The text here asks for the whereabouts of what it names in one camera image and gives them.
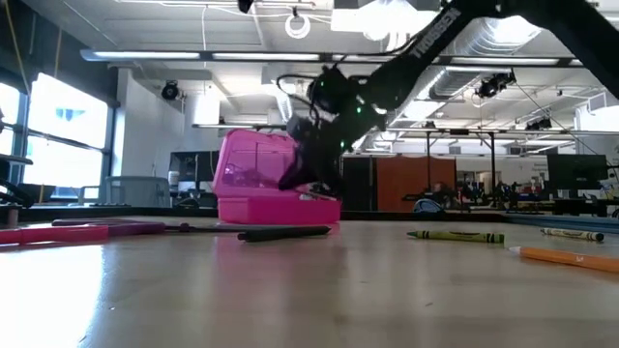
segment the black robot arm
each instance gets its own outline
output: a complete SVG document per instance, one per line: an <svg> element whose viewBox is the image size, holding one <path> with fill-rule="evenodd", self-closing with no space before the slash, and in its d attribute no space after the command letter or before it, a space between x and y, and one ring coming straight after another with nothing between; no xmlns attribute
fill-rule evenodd
<svg viewBox="0 0 619 348"><path fill-rule="evenodd" d="M319 126L307 120L288 125L298 146L295 162L280 179L280 189L320 181L333 195L340 195L343 184L336 163L370 129L384 130L385 118L376 110L400 107L422 72L471 20L513 15L552 32L610 93L619 97L619 65L612 53L619 43L619 32L585 0L453 0L365 83L346 78L337 65L323 68L309 97L312 104L338 116Z"/></svg>

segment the chair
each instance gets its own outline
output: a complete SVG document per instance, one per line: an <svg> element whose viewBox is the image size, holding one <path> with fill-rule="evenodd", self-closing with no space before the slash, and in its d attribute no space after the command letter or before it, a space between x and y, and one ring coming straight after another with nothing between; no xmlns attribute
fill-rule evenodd
<svg viewBox="0 0 619 348"><path fill-rule="evenodd" d="M105 178L105 203L132 207L170 208L166 178L117 176Z"/></svg>

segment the orange marker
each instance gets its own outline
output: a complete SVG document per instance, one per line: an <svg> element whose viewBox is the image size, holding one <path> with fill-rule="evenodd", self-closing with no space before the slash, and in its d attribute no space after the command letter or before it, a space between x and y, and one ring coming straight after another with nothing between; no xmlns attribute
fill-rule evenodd
<svg viewBox="0 0 619 348"><path fill-rule="evenodd" d="M619 259L616 258L590 256L567 251L525 246L512 246L510 247L510 251L520 255L520 257L619 273Z"/></svg>

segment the pink plastic container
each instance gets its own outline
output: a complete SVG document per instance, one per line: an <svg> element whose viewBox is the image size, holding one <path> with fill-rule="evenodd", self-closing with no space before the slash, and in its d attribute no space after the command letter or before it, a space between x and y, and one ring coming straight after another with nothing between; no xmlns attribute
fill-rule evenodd
<svg viewBox="0 0 619 348"><path fill-rule="evenodd" d="M213 191L220 220L243 224L329 224L340 202L301 199L305 188L280 191L278 180L293 161L294 140L251 130L230 131L221 145Z"/></svg>

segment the table surface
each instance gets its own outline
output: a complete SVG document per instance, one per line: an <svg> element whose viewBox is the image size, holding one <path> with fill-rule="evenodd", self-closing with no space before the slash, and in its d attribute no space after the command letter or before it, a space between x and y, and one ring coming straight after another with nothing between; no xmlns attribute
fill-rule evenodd
<svg viewBox="0 0 619 348"><path fill-rule="evenodd" d="M208 218L144 217L209 225ZM619 275L411 230L500 232L506 247L619 256L493 223L344 221L248 245L172 234L0 252L0 347L616 347Z"/></svg>

